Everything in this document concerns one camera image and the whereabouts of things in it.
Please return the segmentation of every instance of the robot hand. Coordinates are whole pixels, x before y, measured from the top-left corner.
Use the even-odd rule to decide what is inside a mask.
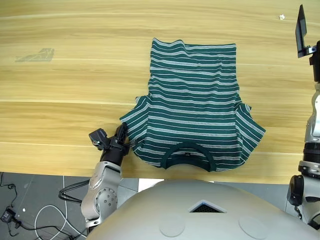
[[[122,179],[121,164],[129,152],[129,145],[125,144],[127,132],[128,127],[123,123],[110,138],[101,128],[89,134],[92,144],[103,152],[81,204],[88,233],[117,209],[117,191]]]
[[[291,178],[287,199],[295,206],[303,222],[320,231],[320,41],[315,46],[305,47],[306,33],[305,13],[301,5],[295,28],[298,58],[312,54],[309,60],[316,84],[312,97],[313,113],[306,125],[303,160],[298,167],[301,175]]]

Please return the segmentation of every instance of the wood grain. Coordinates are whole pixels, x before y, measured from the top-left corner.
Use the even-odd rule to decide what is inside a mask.
[[[308,58],[297,58],[301,3],[312,45],[320,39],[318,0],[1,1],[0,171],[90,176],[100,152],[88,133],[104,128],[112,135],[135,97],[148,93],[156,37],[236,43],[241,98],[267,132],[235,170],[164,170],[131,152],[123,176],[288,184],[302,158],[314,93]],[[43,48],[54,49],[51,61],[16,62]]]

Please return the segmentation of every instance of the striped t-shirt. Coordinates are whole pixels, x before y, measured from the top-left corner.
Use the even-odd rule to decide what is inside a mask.
[[[265,130],[242,103],[236,45],[152,41],[149,93],[120,118],[134,153],[158,168],[207,171],[243,165]]]

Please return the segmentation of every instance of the white stripe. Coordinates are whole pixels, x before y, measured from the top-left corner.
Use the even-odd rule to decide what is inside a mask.
[[[191,132],[191,131],[177,131],[177,130],[170,130],[170,129],[163,129],[153,126],[147,126],[147,129],[160,132],[160,133],[169,133],[169,134],[180,134],[184,135],[191,135],[191,136],[202,136],[202,137],[220,137],[220,138],[228,138],[228,137],[236,137],[236,133],[204,133],[204,132]]]
[[[240,134],[246,138],[246,139],[249,139],[251,140],[254,144],[258,145],[259,142],[257,142],[256,140],[254,140],[252,137],[248,136],[244,131],[242,131],[237,125],[235,126],[236,129],[238,129],[238,131],[240,132]]]
[[[163,42],[163,41],[159,41],[158,39],[156,38],[153,38],[153,41],[155,41],[157,44],[159,45],[162,45],[162,46],[167,46],[167,47],[172,47],[174,45],[177,45],[177,44],[183,44],[185,45],[185,43],[182,41],[182,40],[177,40],[177,41],[174,41],[172,43],[166,43],[166,42]],[[235,48],[236,45],[235,44],[228,44],[228,45],[199,45],[199,46],[186,46],[186,48],[189,48],[189,49],[194,49],[194,48],[199,48],[201,49],[202,47],[208,47],[208,48],[212,48],[212,49],[225,49],[225,48]]]
[[[192,52],[192,51],[188,51],[188,50],[192,50],[192,49],[194,49],[194,48],[188,48],[186,45],[180,45],[180,46],[177,46],[177,47],[175,47],[175,48],[163,48],[163,47],[160,47],[159,45],[156,45],[156,44],[152,44],[152,47],[153,48],[157,48],[157,49],[160,49],[160,50],[164,50],[164,51],[174,51],[174,50],[177,50],[177,49],[183,49],[182,51],[184,51],[184,52],[189,52],[189,53],[205,53],[205,54],[212,54],[212,55],[214,55],[214,54],[224,54],[224,53],[234,53],[234,55],[236,55],[236,50],[235,49],[230,49],[230,50],[232,50],[232,51],[219,51],[219,50],[213,50],[214,48],[208,48],[208,47],[206,47],[206,48],[202,48],[202,49],[204,49],[204,50],[207,50],[207,51],[201,51],[201,52],[199,52],[199,51],[195,51],[195,52]]]
[[[154,133],[151,133],[151,132],[148,132],[148,135],[153,135],[153,136],[156,136],[156,137],[161,137],[163,138],[164,136],[163,135],[158,135],[158,134],[154,134]],[[182,139],[181,142],[185,142],[186,140],[191,140],[192,142],[195,142],[197,141],[199,145],[203,146],[203,147],[207,147],[207,148],[217,148],[217,149],[233,149],[233,148],[239,148],[239,144],[234,144],[234,145],[209,145],[209,144],[202,144],[202,143],[199,143],[199,142],[234,142],[233,140],[209,140],[209,139],[205,139],[205,140],[201,140],[201,139],[194,139],[194,138],[188,138],[188,137],[178,137],[178,136],[165,136],[166,138],[173,138],[173,139]]]
[[[170,107],[179,107],[179,108],[187,108],[187,109],[190,109],[190,108],[193,108],[193,109],[201,109],[203,110],[204,107],[200,107],[200,106],[184,106],[184,105],[173,105],[173,104],[169,104],[167,102],[164,102],[164,101],[156,101],[156,100],[153,100],[152,103],[158,103],[159,105],[166,105],[166,106],[170,106]],[[213,109],[213,111],[215,110],[221,110],[221,109],[234,109],[235,107],[234,106],[230,106],[230,107],[210,107],[210,106],[205,106],[206,109]]]
[[[159,93],[162,93],[163,95],[166,95],[166,96],[172,96],[172,97],[188,97],[188,98],[193,98],[193,99],[234,99],[236,96],[233,94],[233,95],[231,95],[231,96],[229,96],[229,97],[222,97],[222,96],[214,96],[214,95],[211,95],[211,96],[194,96],[194,95],[185,95],[185,96],[181,96],[181,94],[180,95],[174,95],[174,94],[169,94],[169,93],[166,93],[166,92],[164,92],[164,90],[159,90],[159,89],[156,89],[156,88],[154,88],[154,89],[149,89],[149,91],[150,91],[150,93],[151,93],[151,95],[152,96],[155,96],[155,95],[157,95],[157,94],[154,94],[154,92],[159,92]]]
[[[223,122],[205,122],[205,121],[183,121],[183,120],[176,120],[176,119],[170,119],[166,117],[152,116],[152,115],[149,116],[149,119],[160,120],[160,121],[165,121],[170,123],[188,124],[188,125],[204,125],[204,126],[234,126],[236,124],[235,122],[223,123]]]
[[[240,160],[240,156],[213,156],[213,159],[215,161],[221,161],[221,160],[238,161]]]
[[[135,119],[134,121],[131,121],[130,123],[128,123],[127,125],[130,126],[131,124],[133,124],[134,122],[140,120],[141,118],[143,118],[145,116],[145,118],[148,118],[148,112],[146,112],[145,114],[141,115],[140,117],[138,117],[137,119]]]
[[[121,121],[122,121],[122,122],[126,122],[126,121],[134,118],[134,117],[137,116],[138,114],[144,112],[144,111],[147,110],[148,108],[149,108],[149,104],[147,103],[147,104],[144,106],[144,108],[140,109],[139,111],[136,111],[134,114],[131,114],[131,115],[125,117],[125,118],[122,118]]]
[[[235,122],[236,122],[236,126],[239,127],[239,129],[238,129],[239,131],[243,131],[240,127],[242,127],[243,129],[247,130],[250,134],[253,135],[253,138],[252,138],[252,136],[248,136],[248,135],[245,133],[245,135],[248,136],[247,138],[252,138],[252,141],[253,141],[254,143],[256,143],[257,145],[259,144],[260,138],[259,138],[254,132],[252,132],[251,130],[249,130],[249,129],[247,129],[246,127],[244,127],[244,126],[238,121],[238,119],[237,119]]]
[[[221,88],[220,86],[210,86],[208,87],[207,84],[205,84],[205,86],[188,86],[188,85],[174,85],[174,84],[166,84],[166,83],[163,83],[162,81],[159,81],[159,80],[156,80],[156,79],[150,79],[149,82],[152,82],[153,84],[161,84],[161,85],[165,85],[165,86],[169,86],[169,87],[172,87],[171,89],[174,90],[175,88],[173,87],[178,87],[178,88],[181,88],[181,87],[184,87],[184,88],[187,88],[187,89],[202,89],[204,91],[202,91],[203,93],[206,93],[207,90],[209,89],[238,89],[239,87],[238,86],[231,86],[231,87],[224,87],[224,88]]]
[[[149,113],[154,113],[154,114],[161,114],[161,115],[166,115],[166,116],[172,116],[172,117],[180,117],[180,116],[176,116],[176,115],[171,115],[171,114],[167,114],[167,113],[163,113],[163,112],[156,112],[156,111],[149,111]],[[228,118],[212,118],[212,117],[193,117],[193,116],[183,116],[184,119],[188,118],[188,119],[209,119],[209,120],[234,120],[234,117],[228,117]]]
[[[236,116],[239,117],[243,122],[245,122],[249,127],[253,128],[254,130],[256,130],[258,133],[260,133],[262,136],[265,134],[262,130],[260,130],[259,128],[257,128],[255,125],[253,125],[252,123],[248,122],[246,119],[244,119],[238,111],[236,111]]]
[[[221,71],[216,71],[216,72],[209,72],[209,71],[189,71],[189,70],[179,70],[179,69],[173,69],[173,68],[166,68],[166,67],[154,67],[150,66],[150,71],[155,70],[155,71],[168,71],[168,72],[174,72],[174,73],[180,73],[180,74],[194,74],[194,75],[206,75],[206,76],[235,76],[236,72],[233,73],[225,73]]]
[[[159,99],[163,99],[163,100],[166,100],[168,102],[173,102],[173,103],[184,103],[184,104],[200,104],[200,105],[207,105],[207,104],[213,104],[213,105],[228,105],[228,104],[234,104],[235,103],[235,100],[231,100],[231,101],[224,101],[224,102],[218,102],[218,101],[194,101],[194,100],[180,100],[180,99],[174,99],[174,98],[167,98],[167,97],[164,97],[160,94],[152,94],[152,97],[153,98],[159,98]],[[214,112],[207,112],[207,113],[211,113],[212,115],[225,115],[223,114],[222,112],[219,112],[218,114],[214,114]],[[230,111],[230,112],[227,112],[228,114],[235,114],[235,111]]]
[[[154,48],[151,48],[151,55],[153,53],[156,54],[161,54],[161,55],[167,55],[167,56],[176,56],[176,55],[186,55],[188,57],[208,57],[208,58],[230,58],[230,59],[234,59],[236,58],[236,55],[224,55],[224,54],[202,54],[202,53],[187,53],[185,51],[176,51],[176,52],[164,52],[164,51],[158,51]]]
[[[165,155],[166,152],[165,151],[154,151],[151,149],[147,149],[147,148],[141,148],[140,146],[137,147],[137,150],[144,152],[144,153],[150,153],[150,154],[156,154],[156,155]]]
[[[160,86],[159,84],[149,84],[148,87],[154,87],[154,88],[159,88],[161,90],[167,91],[167,92],[173,92],[173,93],[188,93],[188,94],[200,94],[200,95],[210,95],[210,94],[216,94],[216,95],[231,95],[231,94],[237,94],[239,93],[239,90],[235,91],[192,91],[188,89],[172,89],[172,88],[166,88],[163,86]]]
[[[130,127],[128,129],[128,133],[131,133],[133,130],[144,124],[146,121],[148,121],[148,118],[145,118],[144,120],[140,121],[138,124],[134,125],[133,127]]]
[[[152,125],[161,125],[161,126],[167,126],[167,127],[172,127],[172,128],[178,128],[178,129],[192,129],[192,130],[208,130],[208,131],[224,131],[224,132],[228,132],[228,131],[235,131],[234,129],[213,129],[213,128],[198,128],[198,127],[184,127],[184,126],[173,126],[173,125],[167,125],[167,124],[163,124],[163,123],[152,123]]]
[[[182,114],[201,114],[201,115],[213,115],[213,116],[220,116],[220,115],[234,115],[234,111],[226,111],[226,112],[212,112],[212,111],[188,111],[188,110],[178,110],[178,109],[171,109],[165,106],[160,105],[151,105],[151,109],[162,109],[168,112],[174,112],[174,113],[182,113]]]
[[[163,65],[163,64],[157,64],[157,63],[155,63],[155,62],[151,62],[151,64],[152,65],[156,65],[156,66],[158,66],[158,67],[160,67],[160,68],[165,68],[165,69],[169,69],[169,70],[171,70],[171,69],[174,69],[174,70],[185,70],[186,68],[185,67],[180,67],[180,65],[183,65],[183,64],[180,64],[180,65],[173,65],[173,66],[171,66],[171,65]],[[191,69],[191,71],[193,71],[193,72],[195,72],[195,73],[198,73],[198,71],[199,70],[203,70],[203,68],[201,67],[201,68],[195,68],[195,69]],[[220,70],[222,70],[222,71],[234,71],[234,72],[236,72],[236,68],[226,68],[226,67],[217,67],[217,68],[215,68],[215,69],[213,69],[213,68],[211,68],[211,69],[206,69],[206,70],[209,70],[209,71],[211,71],[210,73],[212,73],[212,71],[220,71]]]
[[[157,63],[164,63],[169,65],[178,65],[178,66],[192,66],[192,67],[235,67],[235,63],[226,63],[223,64],[222,62],[219,63],[192,63],[192,62],[182,62],[182,61],[169,61],[169,60],[163,60],[163,59],[156,59],[154,57],[151,57],[152,61],[155,61]]]
[[[154,148],[161,148],[161,149],[166,149],[166,150],[168,150],[169,149],[169,147],[166,147],[166,146],[155,146],[155,145],[152,145],[152,144],[149,144],[149,143],[143,143],[143,146],[150,146],[150,147],[154,147]]]
[[[157,55],[153,55],[152,57],[154,58],[160,58],[162,59],[163,57],[161,56],[157,56]],[[188,61],[194,61],[194,62],[210,62],[210,63],[213,63],[213,62],[218,62],[218,63],[223,63],[223,62],[231,62],[231,63],[235,63],[235,65],[241,65],[241,63],[236,63],[236,58],[234,59],[193,59],[193,58],[190,58],[190,57],[184,57],[184,56],[175,56],[174,59],[187,59]]]
[[[145,129],[144,131],[142,131],[140,134],[138,134],[137,136],[135,136],[131,142],[136,141],[138,138],[140,138],[141,136],[145,135],[147,133],[147,129]]]
[[[215,79],[220,79],[220,80],[226,80],[226,81],[231,81],[233,80],[232,84],[235,84],[235,81],[237,81],[236,78],[222,78],[221,76],[216,76],[216,77],[212,77],[212,76],[208,76],[207,78],[205,78],[206,76],[181,76],[181,75],[177,75],[177,74],[174,74],[174,73],[161,73],[161,72],[157,72],[156,73],[157,76],[175,76],[177,77],[178,79],[193,79],[193,80],[196,80],[196,83],[198,84],[199,83],[199,79],[204,79],[204,80],[208,80],[210,81],[210,84],[212,84],[212,81],[215,80]]]
[[[158,77],[158,76],[154,76],[152,75],[150,77],[150,79],[157,79],[157,80],[160,80],[160,81],[166,81],[166,82],[182,82],[182,83],[185,83],[185,84],[194,84],[194,85],[214,85],[214,84],[218,84],[218,85],[221,85],[221,86],[232,86],[232,85],[238,85],[237,83],[237,79],[236,78],[230,78],[230,79],[222,79],[220,77],[215,77],[215,78],[212,78],[212,79],[208,79],[210,80],[210,82],[206,82],[206,81],[186,81],[186,80],[182,80],[182,79],[179,79],[179,78],[162,78],[162,77]],[[221,80],[234,80],[234,82],[221,82],[221,81],[211,81],[211,80],[214,80],[214,79],[221,79]]]

